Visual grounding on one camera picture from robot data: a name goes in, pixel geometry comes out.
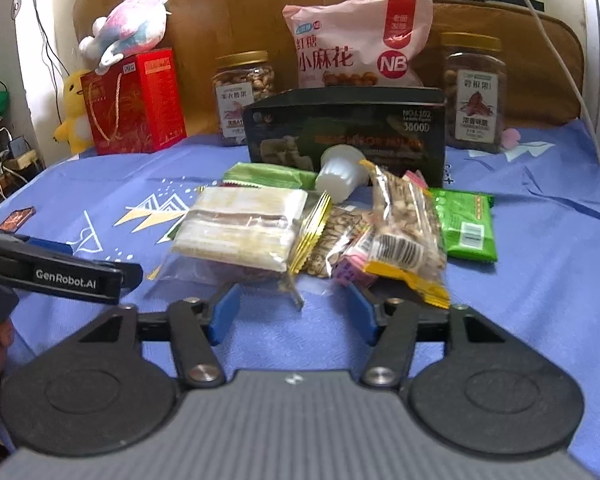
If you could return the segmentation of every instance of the yellow lid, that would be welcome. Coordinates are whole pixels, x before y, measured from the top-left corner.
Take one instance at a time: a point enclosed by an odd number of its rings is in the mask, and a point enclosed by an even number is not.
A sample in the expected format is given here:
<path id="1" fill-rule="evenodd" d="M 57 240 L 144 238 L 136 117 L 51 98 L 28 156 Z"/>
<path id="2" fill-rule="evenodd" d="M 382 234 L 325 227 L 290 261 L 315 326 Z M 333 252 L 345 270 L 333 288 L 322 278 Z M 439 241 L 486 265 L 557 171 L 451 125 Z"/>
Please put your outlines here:
<path id="1" fill-rule="evenodd" d="M 479 50 L 491 50 L 500 52 L 502 42 L 500 38 L 482 36 L 481 34 L 469 34 L 467 32 L 443 32 L 440 35 L 443 46 L 464 46 L 466 48 L 477 48 Z"/>
<path id="2" fill-rule="evenodd" d="M 264 63 L 268 60 L 269 53 L 266 50 L 252 50 L 250 52 L 231 54 L 230 56 L 216 57 L 216 66 L 218 68 L 231 68 L 232 66 Z"/>

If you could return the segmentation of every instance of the green snack package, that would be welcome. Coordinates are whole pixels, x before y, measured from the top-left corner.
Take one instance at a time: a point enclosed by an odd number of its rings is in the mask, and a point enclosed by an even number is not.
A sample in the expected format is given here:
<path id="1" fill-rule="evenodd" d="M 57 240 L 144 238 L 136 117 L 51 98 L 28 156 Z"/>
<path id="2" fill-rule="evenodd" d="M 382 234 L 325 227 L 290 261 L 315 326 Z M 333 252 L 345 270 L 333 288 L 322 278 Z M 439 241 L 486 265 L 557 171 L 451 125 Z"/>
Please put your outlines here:
<path id="1" fill-rule="evenodd" d="M 222 177 L 223 184 L 253 187 L 285 187 L 287 189 L 305 189 L 311 191 L 315 188 L 317 173 L 313 171 L 297 170 L 275 164 L 260 162 L 238 162 Z"/>
<path id="2" fill-rule="evenodd" d="M 498 260 L 493 239 L 493 196 L 432 189 L 446 253 L 463 260 L 493 263 Z"/>

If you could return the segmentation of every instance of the power strip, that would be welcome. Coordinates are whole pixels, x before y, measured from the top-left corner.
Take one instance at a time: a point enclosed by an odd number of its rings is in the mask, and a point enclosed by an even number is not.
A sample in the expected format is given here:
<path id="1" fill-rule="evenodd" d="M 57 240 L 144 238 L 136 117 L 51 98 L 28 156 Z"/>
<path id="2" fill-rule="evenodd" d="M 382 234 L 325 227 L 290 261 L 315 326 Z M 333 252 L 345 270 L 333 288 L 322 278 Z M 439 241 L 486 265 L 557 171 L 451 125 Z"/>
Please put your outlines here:
<path id="1" fill-rule="evenodd" d="M 29 150 L 27 153 L 20 155 L 18 158 L 10 158 L 4 161 L 4 167 L 11 171 L 22 171 L 28 168 L 31 164 L 38 160 L 38 152 Z"/>

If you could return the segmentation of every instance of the stuffed animal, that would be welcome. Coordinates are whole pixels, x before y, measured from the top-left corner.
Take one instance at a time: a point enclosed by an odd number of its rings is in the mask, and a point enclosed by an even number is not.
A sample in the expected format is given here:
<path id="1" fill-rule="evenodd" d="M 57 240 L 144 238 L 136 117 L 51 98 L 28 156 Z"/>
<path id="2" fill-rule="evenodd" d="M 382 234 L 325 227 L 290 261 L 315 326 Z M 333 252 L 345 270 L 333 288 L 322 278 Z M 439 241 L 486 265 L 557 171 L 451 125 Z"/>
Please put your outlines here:
<path id="1" fill-rule="evenodd" d="M 125 57 L 147 52 L 164 37 L 169 0 L 125 0 L 105 18 L 93 22 L 93 36 L 79 45 L 80 53 L 100 65 L 96 74 L 103 75 Z"/>
<path id="2" fill-rule="evenodd" d="M 88 147 L 93 146 L 91 127 L 87 118 L 87 108 L 82 96 L 80 76 L 88 74 L 89 70 L 78 70 L 64 80 L 62 100 L 64 102 L 64 123 L 56 128 L 54 139 L 57 142 L 69 142 L 71 153 L 77 155 Z"/>

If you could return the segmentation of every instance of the plastic cup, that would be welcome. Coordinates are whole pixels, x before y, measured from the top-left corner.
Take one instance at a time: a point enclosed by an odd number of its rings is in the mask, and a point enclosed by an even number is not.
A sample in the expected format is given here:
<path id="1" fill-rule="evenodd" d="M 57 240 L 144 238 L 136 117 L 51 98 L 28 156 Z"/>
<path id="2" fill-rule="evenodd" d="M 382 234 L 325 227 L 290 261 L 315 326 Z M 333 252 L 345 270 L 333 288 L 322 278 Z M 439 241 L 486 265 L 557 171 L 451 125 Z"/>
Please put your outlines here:
<path id="1" fill-rule="evenodd" d="M 365 156 L 360 150 L 346 144 L 331 146 L 322 154 L 322 169 L 315 179 L 315 189 L 327 192 L 335 204 L 344 202 L 353 190 L 365 186 L 369 174 L 359 164 Z"/>

